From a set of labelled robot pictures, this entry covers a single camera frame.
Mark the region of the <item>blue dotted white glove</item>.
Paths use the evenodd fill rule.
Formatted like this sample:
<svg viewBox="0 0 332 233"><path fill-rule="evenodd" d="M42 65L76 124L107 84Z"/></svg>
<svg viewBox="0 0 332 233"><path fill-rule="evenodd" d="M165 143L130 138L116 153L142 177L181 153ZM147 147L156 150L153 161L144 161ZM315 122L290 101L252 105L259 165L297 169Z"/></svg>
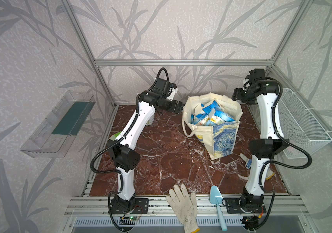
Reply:
<svg viewBox="0 0 332 233"><path fill-rule="evenodd" d="M244 154L240 154L241 159L243 159L243 161L245 162L245 168L246 169L250 169L251 168L251 164L252 164L252 160L249 159L247 156L245 156ZM272 171L270 168L267 171L266 174L266 180L269 180L270 178L272 178L275 175L275 172Z"/></svg>

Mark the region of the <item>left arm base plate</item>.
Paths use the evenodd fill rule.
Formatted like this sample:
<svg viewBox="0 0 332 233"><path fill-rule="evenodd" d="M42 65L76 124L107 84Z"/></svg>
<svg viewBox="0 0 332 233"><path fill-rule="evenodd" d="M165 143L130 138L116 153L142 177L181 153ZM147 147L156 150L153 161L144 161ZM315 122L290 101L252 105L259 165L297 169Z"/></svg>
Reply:
<svg viewBox="0 0 332 233"><path fill-rule="evenodd" d="M111 214L147 214L149 207L149 199L147 198L132 198L130 200L123 200L118 197L111 199L109 204L109 211Z"/></svg>

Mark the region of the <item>white cotton glove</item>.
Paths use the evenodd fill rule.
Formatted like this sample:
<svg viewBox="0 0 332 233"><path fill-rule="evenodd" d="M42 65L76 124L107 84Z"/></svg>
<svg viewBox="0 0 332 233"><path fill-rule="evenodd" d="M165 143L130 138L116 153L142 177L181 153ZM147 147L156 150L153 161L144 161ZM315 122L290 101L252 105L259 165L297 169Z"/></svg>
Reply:
<svg viewBox="0 0 332 233"><path fill-rule="evenodd" d="M168 204L173 209L179 222L183 224L185 233L197 233L200 228L197 224L197 197L196 193L188 193L184 184L174 185L166 196Z"/></svg>

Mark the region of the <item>green black work glove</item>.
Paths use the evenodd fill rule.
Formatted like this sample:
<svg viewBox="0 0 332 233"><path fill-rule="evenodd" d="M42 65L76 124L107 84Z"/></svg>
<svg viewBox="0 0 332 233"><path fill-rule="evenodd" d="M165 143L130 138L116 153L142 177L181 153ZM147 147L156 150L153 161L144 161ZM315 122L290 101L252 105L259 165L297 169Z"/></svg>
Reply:
<svg viewBox="0 0 332 233"><path fill-rule="evenodd" d="M110 136L110 140L112 140L112 141L115 141L116 140L116 138L121 134L122 132L120 131L120 132L118 132L118 133L115 133L115 134L113 134L112 136Z"/></svg>

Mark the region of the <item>orange blue tissue pack back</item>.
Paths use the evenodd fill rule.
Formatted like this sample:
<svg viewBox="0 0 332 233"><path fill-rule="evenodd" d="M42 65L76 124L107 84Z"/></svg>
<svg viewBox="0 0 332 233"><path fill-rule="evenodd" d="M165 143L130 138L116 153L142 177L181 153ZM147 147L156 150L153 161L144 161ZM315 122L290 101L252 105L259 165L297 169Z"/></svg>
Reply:
<svg viewBox="0 0 332 233"><path fill-rule="evenodd" d="M209 116L212 109L212 105L210 104L202 104L200 103L194 109L195 114L193 114L192 123L197 126L212 126L214 123L211 121Z"/></svg>

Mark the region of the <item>white ribbed flower pot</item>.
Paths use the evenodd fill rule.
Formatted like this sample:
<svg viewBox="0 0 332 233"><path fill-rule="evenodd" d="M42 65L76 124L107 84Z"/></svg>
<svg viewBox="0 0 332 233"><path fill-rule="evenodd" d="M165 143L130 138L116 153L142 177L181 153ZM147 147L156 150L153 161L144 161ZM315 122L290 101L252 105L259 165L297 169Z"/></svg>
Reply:
<svg viewBox="0 0 332 233"><path fill-rule="evenodd" d="M154 115L151 115L151 117L149 118L149 120L148 120L147 123L146 123L146 126L150 126L150 125L152 125L153 122L154 122Z"/></svg>

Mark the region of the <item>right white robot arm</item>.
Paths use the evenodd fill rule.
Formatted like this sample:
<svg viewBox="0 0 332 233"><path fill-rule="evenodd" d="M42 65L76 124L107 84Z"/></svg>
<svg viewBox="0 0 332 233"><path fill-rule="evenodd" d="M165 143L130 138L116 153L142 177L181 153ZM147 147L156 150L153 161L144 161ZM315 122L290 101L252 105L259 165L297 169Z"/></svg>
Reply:
<svg viewBox="0 0 332 233"><path fill-rule="evenodd" d="M282 95L280 84L273 78L265 76L264 69L253 69L245 78L243 88L235 88L233 101L248 105L257 104L260 111L260 139L249 143L252 166L249 179L241 196L242 204L261 204L263 202L265 175L269 162L287 147L280 128L277 109Z"/></svg>

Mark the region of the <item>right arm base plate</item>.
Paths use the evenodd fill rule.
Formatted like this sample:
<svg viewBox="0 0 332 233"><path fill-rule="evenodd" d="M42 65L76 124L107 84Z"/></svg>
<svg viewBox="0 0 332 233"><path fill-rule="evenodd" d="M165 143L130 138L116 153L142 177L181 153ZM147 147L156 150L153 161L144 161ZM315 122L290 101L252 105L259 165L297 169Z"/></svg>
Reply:
<svg viewBox="0 0 332 233"><path fill-rule="evenodd" d="M226 207L228 214L262 215L267 213L263 202L256 204L244 201L241 198L224 198L222 203Z"/></svg>

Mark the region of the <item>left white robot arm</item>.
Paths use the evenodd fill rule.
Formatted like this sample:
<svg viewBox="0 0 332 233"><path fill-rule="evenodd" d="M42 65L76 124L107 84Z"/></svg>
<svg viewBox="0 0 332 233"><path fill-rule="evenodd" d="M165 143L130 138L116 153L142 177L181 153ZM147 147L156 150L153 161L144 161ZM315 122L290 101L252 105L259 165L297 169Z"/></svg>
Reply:
<svg viewBox="0 0 332 233"><path fill-rule="evenodd" d="M131 208L135 203L134 173L140 162L140 154L135 151L137 141L157 110L180 113L183 103L174 99L178 88L175 83L165 79L156 79L150 89L135 98L136 109L124 130L108 141L109 155L119 171L118 194L114 196L117 204Z"/></svg>

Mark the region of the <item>blue white tissue pack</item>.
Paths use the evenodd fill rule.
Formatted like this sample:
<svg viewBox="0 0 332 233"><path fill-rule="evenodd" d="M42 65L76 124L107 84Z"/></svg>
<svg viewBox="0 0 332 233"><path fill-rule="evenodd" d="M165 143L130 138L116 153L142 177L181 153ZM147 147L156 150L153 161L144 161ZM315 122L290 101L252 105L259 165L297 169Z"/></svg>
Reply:
<svg viewBox="0 0 332 233"><path fill-rule="evenodd" d="M235 121L235 119L231 115L229 115L223 110L223 108L216 100L205 104L203 107L203 111L208 114L210 124L212 125Z"/></svg>

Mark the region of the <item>teal plastic trowel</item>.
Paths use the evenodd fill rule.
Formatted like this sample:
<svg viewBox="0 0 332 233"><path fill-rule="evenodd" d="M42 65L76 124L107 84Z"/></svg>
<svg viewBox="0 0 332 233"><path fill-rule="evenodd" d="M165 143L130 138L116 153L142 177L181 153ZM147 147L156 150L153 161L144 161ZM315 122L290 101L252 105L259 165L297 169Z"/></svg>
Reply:
<svg viewBox="0 0 332 233"><path fill-rule="evenodd" d="M210 198L209 201L211 204L215 205L217 213L218 213L218 219L219 219L219 223L221 226L221 230L223 232L227 231L227 225L225 222L225 218L223 216L222 210L221 210L221 203L223 201L223 197L220 193L219 188L216 185L211 186L210 188Z"/></svg>

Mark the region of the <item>clear plastic wall shelf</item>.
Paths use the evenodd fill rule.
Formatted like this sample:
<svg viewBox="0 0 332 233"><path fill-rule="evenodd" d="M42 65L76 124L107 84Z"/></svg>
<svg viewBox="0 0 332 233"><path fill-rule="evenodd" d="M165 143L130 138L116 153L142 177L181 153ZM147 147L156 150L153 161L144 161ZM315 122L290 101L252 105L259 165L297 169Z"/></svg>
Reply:
<svg viewBox="0 0 332 233"><path fill-rule="evenodd" d="M95 103L93 94L67 91L21 152L32 158L65 157Z"/></svg>

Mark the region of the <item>canvas bag with blue painting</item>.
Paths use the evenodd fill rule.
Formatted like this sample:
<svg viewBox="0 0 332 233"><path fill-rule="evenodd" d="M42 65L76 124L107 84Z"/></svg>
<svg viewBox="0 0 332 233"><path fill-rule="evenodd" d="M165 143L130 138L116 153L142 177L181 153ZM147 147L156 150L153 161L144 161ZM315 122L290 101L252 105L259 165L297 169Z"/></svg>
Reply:
<svg viewBox="0 0 332 233"><path fill-rule="evenodd" d="M197 126L192 123L194 109L200 103L207 104L216 100L223 110L235 121L212 126ZM182 128L186 137L196 136L205 146L211 160L216 160L233 153L240 118L243 115L241 105L225 95L209 93L189 97L183 107Z"/></svg>

